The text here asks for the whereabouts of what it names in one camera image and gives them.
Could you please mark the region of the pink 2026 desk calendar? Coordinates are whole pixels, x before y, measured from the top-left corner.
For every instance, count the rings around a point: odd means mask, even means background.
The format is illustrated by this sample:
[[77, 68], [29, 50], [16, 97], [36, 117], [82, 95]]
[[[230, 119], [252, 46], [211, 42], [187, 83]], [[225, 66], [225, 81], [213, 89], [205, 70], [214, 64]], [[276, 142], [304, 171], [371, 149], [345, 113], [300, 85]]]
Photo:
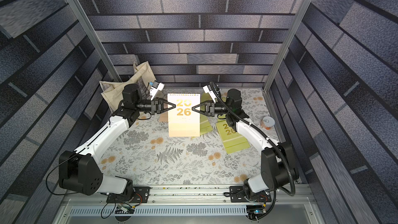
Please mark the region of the pink 2026 desk calendar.
[[167, 100], [176, 105], [168, 111], [169, 137], [200, 136], [200, 114], [192, 110], [200, 104], [200, 94], [168, 93]]

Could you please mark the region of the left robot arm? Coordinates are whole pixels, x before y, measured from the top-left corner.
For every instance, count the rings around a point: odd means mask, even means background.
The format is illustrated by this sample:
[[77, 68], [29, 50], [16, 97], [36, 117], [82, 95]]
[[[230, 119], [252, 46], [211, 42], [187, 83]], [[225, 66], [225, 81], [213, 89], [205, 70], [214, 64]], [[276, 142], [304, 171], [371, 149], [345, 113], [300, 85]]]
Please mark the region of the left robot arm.
[[128, 201], [135, 195], [132, 180], [106, 176], [98, 163], [105, 151], [133, 123], [140, 113], [151, 115], [168, 111], [164, 107], [166, 100], [156, 97], [164, 84], [158, 81], [150, 83], [150, 98], [142, 96], [139, 85], [126, 85], [122, 91], [122, 100], [118, 108], [92, 138], [74, 151], [65, 151], [59, 159], [59, 186], [80, 194], [90, 196], [95, 193], [113, 195], [121, 201]]

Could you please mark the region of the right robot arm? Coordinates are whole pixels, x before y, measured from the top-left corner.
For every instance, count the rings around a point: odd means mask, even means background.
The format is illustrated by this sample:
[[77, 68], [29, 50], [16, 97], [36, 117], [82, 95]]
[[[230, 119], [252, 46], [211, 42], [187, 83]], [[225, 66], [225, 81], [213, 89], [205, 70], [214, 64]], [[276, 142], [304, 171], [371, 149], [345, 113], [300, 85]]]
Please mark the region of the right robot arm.
[[295, 196], [295, 181], [300, 177], [291, 144], [278, 143], [266, 135], [249, 119], [242, 110], [241, 92], [230, 89], [226, 100], [221, 97], [220, 89], [211, 83], [203, 90], [211, 99], [192, 107], [192, 110], [204, 116], [225, 115], [227, 125], [246, 140], [260, 153], [260, 174], [244, 181], [239, 192], [248, 201], [254, 201], [266, 192], [282, 190], [289, 196]]

